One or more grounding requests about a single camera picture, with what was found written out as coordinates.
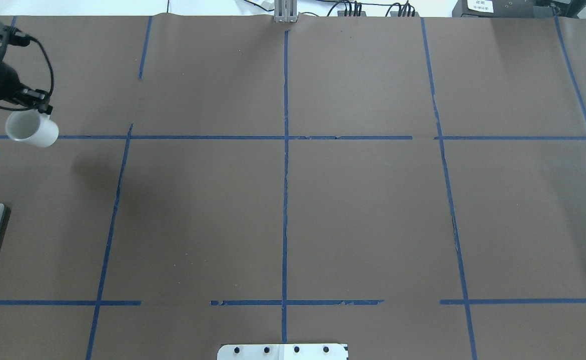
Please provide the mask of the white cup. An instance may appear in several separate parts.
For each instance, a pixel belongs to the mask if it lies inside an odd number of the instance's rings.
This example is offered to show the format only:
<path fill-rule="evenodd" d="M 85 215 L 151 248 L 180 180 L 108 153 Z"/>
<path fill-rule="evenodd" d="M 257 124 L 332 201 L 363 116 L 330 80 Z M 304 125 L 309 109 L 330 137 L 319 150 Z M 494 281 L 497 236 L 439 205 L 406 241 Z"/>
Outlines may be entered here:
<path fill-rule="evenodd" d="M 59 138 L 59 126 L 48 114 L 30 111 L 15 111 L 5 123 L 7 137 L 37 148 L 48 148 Z"/>

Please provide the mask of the aluminium frame post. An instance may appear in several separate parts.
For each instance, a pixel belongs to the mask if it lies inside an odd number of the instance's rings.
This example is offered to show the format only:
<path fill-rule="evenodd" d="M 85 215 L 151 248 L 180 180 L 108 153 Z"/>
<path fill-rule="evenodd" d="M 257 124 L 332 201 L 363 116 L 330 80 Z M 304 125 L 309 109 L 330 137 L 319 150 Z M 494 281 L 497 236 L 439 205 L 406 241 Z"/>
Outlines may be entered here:
<path fill-rule="evenodd" d="M 275 23 L 296 23 L 299 19 L 298 0 L 273 0 Z"/>

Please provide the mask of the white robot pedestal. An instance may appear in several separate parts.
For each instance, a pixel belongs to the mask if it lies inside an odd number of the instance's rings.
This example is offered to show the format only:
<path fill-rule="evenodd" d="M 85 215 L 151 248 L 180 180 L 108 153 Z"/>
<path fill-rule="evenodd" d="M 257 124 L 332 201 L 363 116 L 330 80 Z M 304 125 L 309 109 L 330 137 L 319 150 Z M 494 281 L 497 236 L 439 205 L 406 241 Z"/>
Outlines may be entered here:
<path fill-rule="evenodd" d="M 347 344 L 334 342 L 225 344 L 218 360 L 348 360 Z"/>

